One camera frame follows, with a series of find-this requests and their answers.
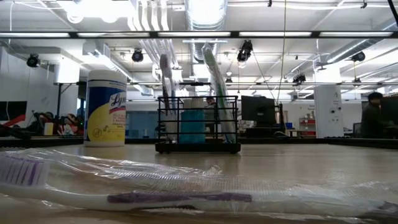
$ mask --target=man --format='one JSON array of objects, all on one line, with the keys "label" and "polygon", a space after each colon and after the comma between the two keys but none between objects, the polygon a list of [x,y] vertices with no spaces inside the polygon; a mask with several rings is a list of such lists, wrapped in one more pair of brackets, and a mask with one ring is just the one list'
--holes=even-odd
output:
[{"label": "man", "polygon": [[368,96],[369,104],[362,110],[362,138],[383,138],[384,129],[390,124],[383,121],[380,111],[380,100],[383,95],[378,92]]},{"label": "man", "polygon": [[216,101],[211,96],[208,96],[206,98],[206,102],[207,102],[208,108],[210,108],[210,107],[214,108],[216,106]]},{"label": "man", "polygon": [[[206,102],[207,102],[207,108],[215,108],[216,107],[216,101],[214,100],[213,97],[208,96],[206,98]],[[206,122],[206,128],[209,128],[210,133],[214,133],[215,132],[215,119],[217,118],[217,110],[206,110],[205,113],[205,119],[208,121]]]}]

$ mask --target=wooden tabletop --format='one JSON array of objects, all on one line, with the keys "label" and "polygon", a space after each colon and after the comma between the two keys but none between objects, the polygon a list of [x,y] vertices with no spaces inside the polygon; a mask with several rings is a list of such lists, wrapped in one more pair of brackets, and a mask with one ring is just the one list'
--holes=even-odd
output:
[{"label": "wooden tabletop", "polygon": [[[398,151],[322,144],[242,145],[239,154],[158,154],[153,145],[126,145],[115,148],[83,146],[51,147],[70,154],[105,159],[127,159],[169,166],[208,169],[217,165],[228,175],[245,175],[269,181],[293,181],[298,184],[346,186],[364,182],[398,180]],[[1,223],[262,223],[293,224],[295,220],[272,219],[266,215],[238,217],[221,214],[166,215],[151,213],[112,213],[60,206],[38,201],[15,200],[0,195]],[[313,224],[345,222],[317,220]]]}]

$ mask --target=lysol wipes container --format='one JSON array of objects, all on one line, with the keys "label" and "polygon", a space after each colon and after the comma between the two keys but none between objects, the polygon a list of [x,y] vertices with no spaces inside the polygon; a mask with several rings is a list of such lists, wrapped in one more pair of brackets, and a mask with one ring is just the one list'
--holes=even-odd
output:
[{"label": "lysol wipes container", "polygon": [[127,78],[110,70],[88,74],[85,146],[124,146]]}]

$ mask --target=black wire rack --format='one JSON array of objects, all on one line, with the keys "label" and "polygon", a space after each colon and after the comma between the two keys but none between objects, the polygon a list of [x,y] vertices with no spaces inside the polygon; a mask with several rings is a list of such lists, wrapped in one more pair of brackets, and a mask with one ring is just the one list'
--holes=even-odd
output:
[{"label": "black wire rack", "polygon": [[[156,144],[156,151],[159,153],[163,152],[230,152],[230,153],[237,153],[240,151],[240,144],[239,143],[227,143],[223,142],[223,138],[221,136],[225,134],[233,134],[235,136],[236,141],[238,140],[238,96],[212,96],[215,100],[214,107],[212,108],[184,108],[184,100],[186,99],[195,99],[201,98],[203,101],[208,96],[172,96],[172,97],[158,97],[159,108],[158,108],[158,138],[159,142]],[[218,102],[220,100],[226,100],[227,107],[220,108],[218,106]],[[174,108],[165,108],[164,104],[168,102],[170,105],[175,105]],[[184,111],[214,111],[213,119],[188,119],[182,120],[181,114]],[[232,113],[232,119],[220,119],[220,111],[221,110],[230,110]],[[174,113],[175,119],[169,120],[166,119],[164,115],[168,113]],[[218,125],[223,122],[233,122],[234,124],[234,131],[227,132],[220,130]],[[176,123],[176,132],[168,132],[162,131],[160,128],[162,125],[166,123]],[[205,131],[197,131],[197,132],[186,132],[181,130],[182,123],[206,123],[213,125],[214,132],[208,133]],[[181,136],[186,134],[204,134],[205,137],[211,136],[213,139],[205,140],[206,143],[182,143]],[[171,135],[175,136],[175,141],[172,141]]]}]

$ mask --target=chair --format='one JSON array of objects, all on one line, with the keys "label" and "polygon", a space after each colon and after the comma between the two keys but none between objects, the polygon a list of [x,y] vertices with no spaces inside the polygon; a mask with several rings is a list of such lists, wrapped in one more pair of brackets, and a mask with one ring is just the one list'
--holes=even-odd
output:
[{"label": "chair", "polygon": [[353,125],[353,138],[361,137],[361,123],[354,123]]}]

